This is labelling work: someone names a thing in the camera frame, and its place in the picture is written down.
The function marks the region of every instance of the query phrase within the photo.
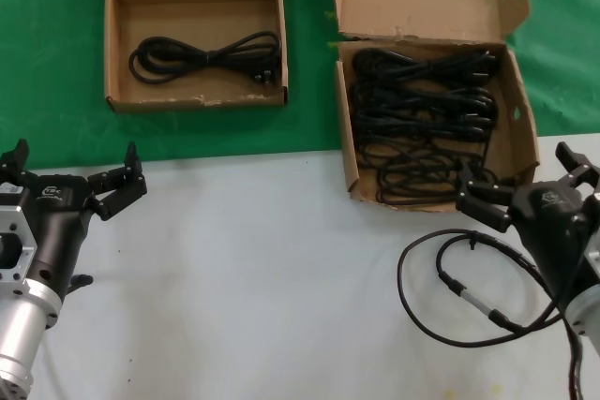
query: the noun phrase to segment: green backdrop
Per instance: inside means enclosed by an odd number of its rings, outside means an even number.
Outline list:
[[[285,108],[115,115],[103,100],[104,0],[0,0],[0,145],[29,167],[336,149],[333,0],[286,0]],[[510,42],[540,135],[600,131],[600,0],[532,0]]]

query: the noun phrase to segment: white tabletop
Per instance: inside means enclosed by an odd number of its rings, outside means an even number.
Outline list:
[[[543,138],[538,178],[563,174],[558,141],[600,163],[600,135]],[[30,399],[568,398],[561,324],[495,348],[460,349],[423,335],[402,309],[401,250],[444,228],[497,234],[468,217],[350,200],[339,152],[144,170],[146,197],[110,222],[93,219],[77,272],[96,282],[67,297],[46,333]],[[521,248],[513,231],[503,239]],[[407,259],[415,312],[456,339],[503,334],[437,278],[441,241]],[[457,245],[444,264],[520,323],[548,303],[527,275],[483,246]],[[596,398],[600,358],[588,344],[583,391]]]

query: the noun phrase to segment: open cardboard box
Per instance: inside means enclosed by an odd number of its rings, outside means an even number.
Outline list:
[[[374,170],[358,168],[354,151],[349,88],[355,80],[352,59],[360,49],[378,47],[431,59],[474,49],[489,49],[500,70],[486,88],[498,103],[499,120],[486,167],[499,178],[533,180],[539,165],[533,112],[517,59],[503,43],[529,16],[529,0],[336,0],[339,30],[363,40],[339,43],[337,102],[342,133],[346,186],[353,199],[376,202]],[[393,207],[419,211],[454,211],[454,204]]]
[[[284,105],[288,68],[283,0],[106,0],[106,99],[117,112],[196,110],[204,107]],[[207,68],[161,85],[133,78],[128,58],[147,37],[172,37],[216,50],[268,30],[281,38],[281,80],[263,85],[250,77]]]

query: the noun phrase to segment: robotic arm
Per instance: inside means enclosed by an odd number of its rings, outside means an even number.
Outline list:
[[[558,309],[600,354],[600,169],[564,142],[556,157],[562,179],[517,188],[477,182],[463,167],[457,209],[500,232],[515,226]],[[584,200],[585,183],[593,194]]]
[[[93,281],[73,276],[92,215],[109,220],[147,192],[133,143],[122,168],[87,179],[24,171],[28,156],[25,140],[0,156],[0,400],[28,397],[44,331]]]

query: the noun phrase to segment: bundle of black cables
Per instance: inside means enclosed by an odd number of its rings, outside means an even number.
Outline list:
[[[414,314],[409,306],[408,301],[406,300],[406,295],[404,293],[404,288],[402,285],[402,269],[404,266],[404,261],[407,258],[408,254],[414,250],[418,245],[423,242],[435,238],[437,236],[443,236],[446,234],[456,234],[454,238],[446,241],[440,250],[438,251],[438,255],[436,258],[436,270],[438,273],[438,277],[443,281],[443,283],[452,290],[458,297],[466,300],[473,306],[475,306],[479,311],[484,313],[487,318],[498,325],[499,327],[507,330],[510,334],[507,334],[502,337],[497,337],[494,339],[488,339],[485,341],[476,341],[476,342],[461,342],[453,339],[448,339],[446,337],[440,336],[432,332],[428,327],[426,327]],[[503,253],[506,257],[514,261],[519,267],[521,267],[527,274],[529,274],[533,280],[542,287],[544,292],[550,297],[551,302],[544,310],[544,312],[531,324],[527,326],[518,325],[511,320],[509,320],[503,313],[498,311],[497,309],[491,309],[486,306],[483,302],[477,299],[474,295],[470,294],[469,290],[462,285],[458,280],[451,277],[442,267],[442,257],[445,251],[450,247],[450,245],[458,243],[460,241],[468,241],[471,249],[475,249],[476,244],[484,244],[488,245],[492,248]],[[412,322],[425,334],[429,337],[432,337],[436,341],[442,342],[448,346],[459,347],[459,348],[483,348],[496,346],[499,344],[503,344],[510,341],[515,341],[524,337],[530,333],[537,332],[540,330],[544,330],[550,325],[555,324],[556,322],[562,320],[564,323],[564,327],[566,329],[567,338],[569,340],[569,346],[571,348],[571,362],[569,364],[569,395],[571,400],[582,400],[583,396],[581,394],[581,386],[580,386],[580,371],[581,371],[581,362],[583,358],[583,348],[581,345],[581,339],[579,336],[573,331],[569,323],[563,314],[559,313],[552,318],[550,315],[552,311],[556,309],[560,299],[564,296],[566,292],[568,292],[572,287],[573,283],[576,279],[577,273],[579,271],[580,264],[578,264],[573,271],[573,275],[570,279],[564,284],[564,287],[561,289],[561,293],[558,294],[557,297],[553,297],[550,293],[548,285],[539,274],[535,266],[529,262],[523,255],[517,252],[510,245],[505,244],[492,236],[489,236],[485,233],[480,233],[478,231],[471,230],[461,230],[461,229],[451,229],[451,230],[440,230],[435,231],[433,233],[428,234],[427,236],[423,236],[422,238],[416,240],[409,246],[407,246],[397,264],[397,290],[400,296],[400,300],[402,301],[402,305],[406,310],[407,314],[411,318]]]
[[[260,42],[248,44],[254,40]],[[142,75],[136,60],[156,77]],[[275,82],[281,73],[281,40],[273,32],[259,32],[217,51],[203,51],[169,37],[149,37],[129,57],[131,74],[149,84],[166,83],[206,67],[242,72],[258,83]]]
[[[496,67],[496,57],[489,51],[421,61],[364,49],[352,64],[357,75],[350,92],[354,145],[360,168],[377,172],[377,201],[390,205],[453,201],[457,171],[463,164],[477,179],[498,183],[484,169],[498,119],[495,98],[482,87]],[[409,84],[423,79],[442,89]],[[483,151],[458,151],[448,144],[451,141],[475,144]]]

